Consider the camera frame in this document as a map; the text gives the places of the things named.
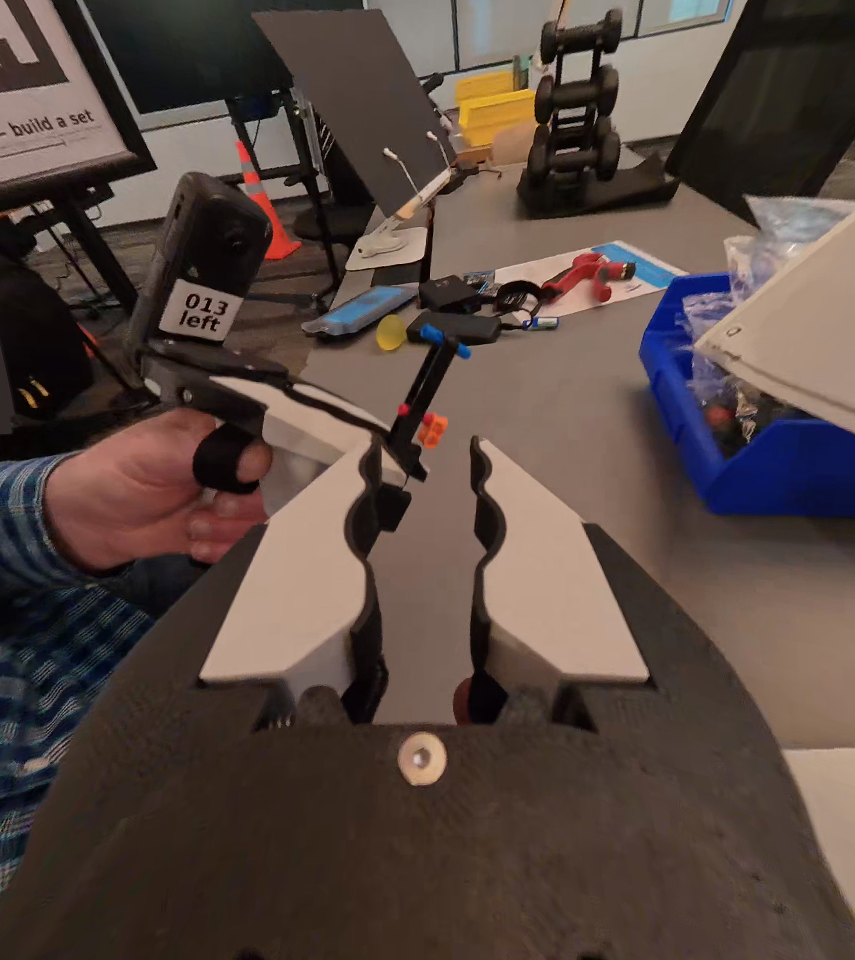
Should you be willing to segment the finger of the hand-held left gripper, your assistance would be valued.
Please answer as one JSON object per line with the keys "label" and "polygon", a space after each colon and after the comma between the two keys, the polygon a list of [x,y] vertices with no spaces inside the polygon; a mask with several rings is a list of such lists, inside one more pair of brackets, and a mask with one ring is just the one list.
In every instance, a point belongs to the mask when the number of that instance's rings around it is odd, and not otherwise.
{"label": "finger of the hand-held left gripper", "polygon": [[[208,414],[217,428],[208,436],[208,488],[246,494],[260,489],[268,516],[286,506],[371,433],[289,398],[297,377],[210,377]],[[271,465],[257,482],[242,483],[238,466],[254,439],[271,450]]]}
{"label": "finger of the hand-held left gripper", "polygon": [[373,414],[312,383],[289,381],[288,397],[292,402],[320,411],[342,424],[364,429],[375,436],[388,437],[390,434],[390,428],[373,417]]}

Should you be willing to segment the black power bank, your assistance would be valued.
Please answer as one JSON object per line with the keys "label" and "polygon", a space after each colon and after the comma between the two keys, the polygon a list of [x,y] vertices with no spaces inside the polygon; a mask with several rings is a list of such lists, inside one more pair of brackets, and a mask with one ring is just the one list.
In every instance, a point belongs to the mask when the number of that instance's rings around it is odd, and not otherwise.
{"label": "black power bank", "polygon": [[503,324],[498,317],[425,310],[406,328],[407,341],[424,342],[422,334],[427,328],[437,330],[447,337],[453,337],[467,347],[493,344],[503,332]]}

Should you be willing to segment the stack of yellow bins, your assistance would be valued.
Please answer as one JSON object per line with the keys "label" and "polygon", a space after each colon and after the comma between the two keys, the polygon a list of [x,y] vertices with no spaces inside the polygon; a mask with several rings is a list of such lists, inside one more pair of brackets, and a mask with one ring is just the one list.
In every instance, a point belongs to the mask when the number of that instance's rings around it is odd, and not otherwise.
{"label": "stack of yellow bins", "polygon": [[487,147],[495,135],[534,120],[534,90],[517,87],[514,74],[508,69],[458,78],[454,99],[458,132],[471,149]]}

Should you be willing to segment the orange traffic cone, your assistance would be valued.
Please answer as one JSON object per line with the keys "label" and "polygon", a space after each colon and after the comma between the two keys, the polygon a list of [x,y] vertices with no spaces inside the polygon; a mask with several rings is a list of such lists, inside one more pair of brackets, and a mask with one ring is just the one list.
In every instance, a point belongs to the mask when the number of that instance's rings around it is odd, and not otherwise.
{"label": "orange traffic cone", "polygon": [[249,148],[241,140],[235,141],[235,147],[241,168],[243,191],[248,199],[267,216],[270,224],[271,239],[264,260],[281,261],[290,258],[301,250],[303,242],[292,239],[288,234],[266,193],[263,179],[256,169]]}

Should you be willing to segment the blue plastic parts bin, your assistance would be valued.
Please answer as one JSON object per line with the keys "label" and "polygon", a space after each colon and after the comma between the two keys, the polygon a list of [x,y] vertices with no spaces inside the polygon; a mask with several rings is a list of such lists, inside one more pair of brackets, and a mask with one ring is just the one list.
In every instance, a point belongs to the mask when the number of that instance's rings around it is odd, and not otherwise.
{"label": "blue plastic parts bin", "polygon": [[780,417],[728,457],[702,414],[688,386],[683,300],[729,289],[723,272],[675,278],[640,339],[638,357],[685,476],[718,515],[855,520],[854,434],[810,416]]}

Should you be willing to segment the black easel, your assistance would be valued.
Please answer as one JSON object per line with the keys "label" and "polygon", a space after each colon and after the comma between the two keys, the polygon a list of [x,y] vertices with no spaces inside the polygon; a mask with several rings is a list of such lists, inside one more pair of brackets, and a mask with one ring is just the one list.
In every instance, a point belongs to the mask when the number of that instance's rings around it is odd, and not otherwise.
{"label": "black easel", "polygon": [[[130,325],[139,289],[95,219],[89,215],[90,209],[99,208],[101,201],[112,196],[109,186],[100,184],[66,193],[54,201],[48,200],[43,210],[37,210],[35,205],[29,205],[25,210],[0,210],[0,257],[15,266],[27,267],[38,247],[39,235],[49,234],[68,271],[88,283],[79,259],[83,256],[98,273],[106,289],[100,291],[89,284],[90,297],[82,308],[91,316],[99,315],[102,309],[120,312],[111,331],[117,334],[126,362],[133,366],[135,348],[129,342]],[[14,219],[16,214],[24,211],[27,212],[25,217]]]}

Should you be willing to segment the black toy beam assembly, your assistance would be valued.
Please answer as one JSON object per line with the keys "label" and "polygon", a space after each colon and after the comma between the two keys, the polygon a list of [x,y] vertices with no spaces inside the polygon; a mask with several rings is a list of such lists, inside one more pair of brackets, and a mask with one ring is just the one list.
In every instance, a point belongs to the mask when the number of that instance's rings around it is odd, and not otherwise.
{"label": "black toy beam assembly", "polygon": [[379,529],[385,533],[397,531],[411,503],[412,494],[407,484],[410,480],[419,483],[427,480],[422,454],[434,450],[447,429],[447,419],[431,409],[434,397],[453,361],[471,356],[471,349],[456,335],[442,330],[436,320],[423,323],[416,333],[429,350],[404,401],[397,407],[384,442],[384,451],[404,474],[398,482],[383,478],[376,494]]}

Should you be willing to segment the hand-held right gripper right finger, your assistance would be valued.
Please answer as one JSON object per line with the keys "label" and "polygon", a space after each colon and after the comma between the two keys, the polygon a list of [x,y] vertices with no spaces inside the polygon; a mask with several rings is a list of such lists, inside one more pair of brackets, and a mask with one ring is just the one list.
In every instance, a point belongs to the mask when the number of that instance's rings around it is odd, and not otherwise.
{"label": "hand-held right gripper right finger", "polygon": [[650,680],[582,517],[488,438],[469,445],[473,574],[469,718],[494,722],[532,691],[553,714],[582,684]]}

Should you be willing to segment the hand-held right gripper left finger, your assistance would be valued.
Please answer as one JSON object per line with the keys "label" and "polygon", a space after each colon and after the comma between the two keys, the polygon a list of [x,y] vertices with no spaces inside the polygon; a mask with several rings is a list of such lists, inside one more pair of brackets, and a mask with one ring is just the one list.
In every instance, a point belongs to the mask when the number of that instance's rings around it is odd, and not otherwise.
{"label": "hand-held right gripper left finger", "polygon": [[207,687],[267,686],[292,716],[314,688],[370,723],[388,684],[369,558],[382,532],[383,445],[359,442],[267,523],[201,666]]}

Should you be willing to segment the black charger box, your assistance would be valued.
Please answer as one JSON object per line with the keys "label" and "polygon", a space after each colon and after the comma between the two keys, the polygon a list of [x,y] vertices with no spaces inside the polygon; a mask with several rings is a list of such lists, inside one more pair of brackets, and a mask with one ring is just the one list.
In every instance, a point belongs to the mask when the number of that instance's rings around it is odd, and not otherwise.
{"label": "black charger box", "polygon": [[418,304],[423,310],[448,314],[474,314],[483,306],[481,292],[461,276],[449,275],[421,282]]}

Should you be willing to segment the black board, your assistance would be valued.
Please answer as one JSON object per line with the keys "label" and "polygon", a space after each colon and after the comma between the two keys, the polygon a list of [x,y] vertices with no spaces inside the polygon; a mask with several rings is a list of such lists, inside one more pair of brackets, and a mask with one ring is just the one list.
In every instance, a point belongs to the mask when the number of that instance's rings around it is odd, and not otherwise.
{"label": "black board", "polygon": [[456,153],[384,14],[254,11],[381,213],[410,221],[450,181]]}

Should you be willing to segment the person's left forearm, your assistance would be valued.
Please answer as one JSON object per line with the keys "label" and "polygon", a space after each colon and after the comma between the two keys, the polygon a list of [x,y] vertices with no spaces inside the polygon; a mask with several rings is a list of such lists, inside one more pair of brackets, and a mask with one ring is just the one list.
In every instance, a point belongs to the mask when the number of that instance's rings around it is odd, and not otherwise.
{"label": "person's left forearm", "polygon": [[72,454],[0,462],[0,584],[40,592],[98,582],[55,545],[46,514],[51,474]]}

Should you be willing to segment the pile of clear parts bags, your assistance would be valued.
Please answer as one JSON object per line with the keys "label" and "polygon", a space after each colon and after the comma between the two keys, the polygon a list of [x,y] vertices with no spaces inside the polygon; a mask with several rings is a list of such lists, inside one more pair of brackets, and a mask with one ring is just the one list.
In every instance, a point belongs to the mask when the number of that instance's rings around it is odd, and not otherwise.
{"label": "pile of clear parts bags", "polygon": [[811,416],[727,372],[695,350],[720,321],[772,280],[803,250],[855,211],[855,200],[802,197],[746,197],[757,224],[755,236],[724,241],[729,290],[688,294],[676,319],[690,346],[686,382],[721,455],[729,460],[768,427]]}

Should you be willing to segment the white wooden book stand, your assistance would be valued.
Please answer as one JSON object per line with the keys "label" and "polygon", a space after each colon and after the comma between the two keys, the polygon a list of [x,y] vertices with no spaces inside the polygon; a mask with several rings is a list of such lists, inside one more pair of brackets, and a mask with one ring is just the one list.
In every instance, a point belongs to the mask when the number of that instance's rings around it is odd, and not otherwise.
{"label": "white wooden book stand", "polygon": [[396,150],[388,146],[381,149],[386,162],[397,166],[407,180],[411,196],[391,216],[385,216],[377,227],[355,242],[347,261],[348,272],[405,266],[423,260],[429,245],[429,229],[425,225],[411,225],[416,215],[434,211],[438,197],[453,193],[470,177],[483,171],[500,173],[487,167],[484,160],[461,165],[449,152],[449,142],[430,128],[424,137],[440,153],[444,169],[420,186]]}

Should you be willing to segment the white instruction booklet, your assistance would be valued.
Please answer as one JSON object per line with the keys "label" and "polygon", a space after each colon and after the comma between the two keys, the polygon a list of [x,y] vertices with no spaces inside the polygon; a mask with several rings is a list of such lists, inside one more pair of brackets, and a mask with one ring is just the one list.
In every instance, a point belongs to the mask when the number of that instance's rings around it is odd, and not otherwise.
{"label": "white instruction booklet", "polygon": [[694,350],[775,399],[855,434],[855,210]]}

